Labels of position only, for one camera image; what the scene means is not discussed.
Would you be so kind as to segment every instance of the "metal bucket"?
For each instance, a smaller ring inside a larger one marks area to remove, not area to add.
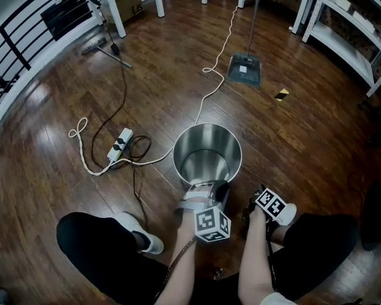
[[[213,123],[190,126],[173,146],[173,164],[185,185],[207,180],[230,182],[237,175],[242,158],[234,134]]]

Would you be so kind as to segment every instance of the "power strip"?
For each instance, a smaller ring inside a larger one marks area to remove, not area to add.
[[[107,158],[110,161],[117,161],[120,158],[121,153],[124,151],[124,148],[127,146],[127,142],[130,141],[132,136],[133,130],[125,128],[117,138],[112,149],[110,149],[109,153],[107,154]]]

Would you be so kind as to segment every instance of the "white sneaker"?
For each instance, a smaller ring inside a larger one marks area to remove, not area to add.
[[[150,241],[150,246],[143,250],[144,253],[151,254],[160,254],[164,250],[164,243],[157,236],[151,235],[143,230],[140,223],[134,218],[134,216],[130,215],[128,212],[119,212],[115,214],[114,219],[116,219],[120,225],[122,225],[129,232],[138,231],[139,233],[144,234],[148,237]]]
[[[275,221],[281,226],[287,226],[292,222],[296,214],[297,206],[294,203],[287,203]]]

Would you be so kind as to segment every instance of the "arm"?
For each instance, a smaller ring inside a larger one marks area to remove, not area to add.
[[[177,243],[172,254],[171,263],[194,234],[193,211],[185,211],[182,225],[178,229]],[[171,278],[157,300],[157,305],[188,305],[191,301],[195,280],[196,243],[186,251],[172,272]]]
[[[265,235],[265,215],[260,207],[255,207],[250,214],[239,275],[239,298],[243,305],[259,305],[275,292],[272,288]]]

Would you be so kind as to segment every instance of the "sock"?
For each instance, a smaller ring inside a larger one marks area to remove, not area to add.
[[[151,242],[150,242],[150,239],[146,237],[146,235],[144,235],[143,233],[140,233],[139,231],[133,231],[131,233],[134,235],[135,240],[137,241],[137,245],[141,244],[141,245],[138,245],[140,250],[147,250],[150,247]],[[138,243],[137,236],[140,238],[142,243]]]

